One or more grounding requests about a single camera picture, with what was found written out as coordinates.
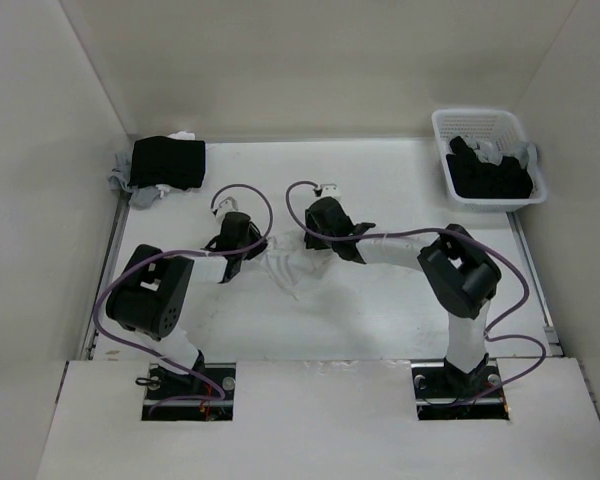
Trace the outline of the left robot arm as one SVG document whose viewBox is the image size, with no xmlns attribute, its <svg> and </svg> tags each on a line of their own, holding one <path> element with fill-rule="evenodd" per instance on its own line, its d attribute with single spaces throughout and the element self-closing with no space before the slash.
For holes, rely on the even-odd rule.
<svg viewBox="0 0 600 480">
<path fill-rule="evenodd" d="M 245 213 L 227 213 L 220 232 L 194 257 L 167 255 L 146 244 L 138 246 L 123 272 L 125 278 L 109 294 L 109 319 L 133 333 L 134 347 L 158 361 L 160 388 L 171 388 L 186 399 L 204 387 L 204 355 L 179 325 L 192 284 L 225 284 L 255 258 L 267 241 Z"/>
</svg>

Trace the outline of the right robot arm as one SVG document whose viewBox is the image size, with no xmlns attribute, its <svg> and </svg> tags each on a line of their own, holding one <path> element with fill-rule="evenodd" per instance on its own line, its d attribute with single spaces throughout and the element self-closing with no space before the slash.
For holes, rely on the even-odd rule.
<svg viewBox="0 0 600 480">
<path fill-rule="evenodd" d="M 427 242 L 418 237 L 390 238 L 374 223 L 353 223 L 341 203 L 321 198 L 305 210 L 305 247 L 329 249 L 344 261 L 387 264 L 420 271 L 448 314 L 449 344 L 443 360 L 443 380 L 453 394 L 469 394 L 482 383 L 488 361 L 484 330 L 497 284 L 502 278 L 490 257 L 459 239 L 468 232 L 450 224 Z"/>
</svg>

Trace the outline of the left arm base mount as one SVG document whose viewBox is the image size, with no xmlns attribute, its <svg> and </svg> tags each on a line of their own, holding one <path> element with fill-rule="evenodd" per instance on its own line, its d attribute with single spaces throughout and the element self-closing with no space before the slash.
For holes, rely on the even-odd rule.
<svg viewBox="0 0 600 480">
<path fill-rule="evenodd" d="M 231 421 L 234 413 L 237 365 L 207 364 L 201 372 L 220 386 L 225 397 L 206 381 L 179 375 L 151 364 L 148 373 L 139 376 L 135 384 L 144 388 L 141 419 L 155 422 Z"/>
</svg>

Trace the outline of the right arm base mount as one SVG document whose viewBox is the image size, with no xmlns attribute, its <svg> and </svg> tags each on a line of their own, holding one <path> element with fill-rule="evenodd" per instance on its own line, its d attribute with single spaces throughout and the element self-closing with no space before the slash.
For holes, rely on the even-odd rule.
<svg viewBox="0 0 600 480">
<path fill-rule="evenodd" d="M 421 421 L 508 420 L 504 390 L 485 394 L 501 383 L 495 360 L 467 378 L 443 361 L 411 364 L 416 414 Z"/>
</svg>

